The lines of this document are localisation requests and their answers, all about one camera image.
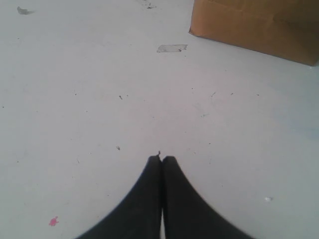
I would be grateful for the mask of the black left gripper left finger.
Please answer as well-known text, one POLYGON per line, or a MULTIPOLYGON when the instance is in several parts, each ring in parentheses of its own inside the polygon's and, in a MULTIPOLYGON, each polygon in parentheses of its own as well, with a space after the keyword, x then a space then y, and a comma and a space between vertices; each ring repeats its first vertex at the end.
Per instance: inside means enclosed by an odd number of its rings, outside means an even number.
POLYGON ((159 239, 162 213, 162 164, 147 160, 135 185, 120 204, 80 239, 159 239))

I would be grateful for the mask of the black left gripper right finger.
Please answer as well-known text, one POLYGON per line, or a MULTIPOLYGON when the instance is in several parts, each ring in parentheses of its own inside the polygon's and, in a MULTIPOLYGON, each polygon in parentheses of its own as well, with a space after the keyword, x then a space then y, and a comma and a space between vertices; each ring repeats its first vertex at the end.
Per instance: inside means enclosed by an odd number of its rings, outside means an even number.
POLYGON ((177 160, 162 161, 163 219, 167 239, 250 239, 212 209, 192 187, 177 160))

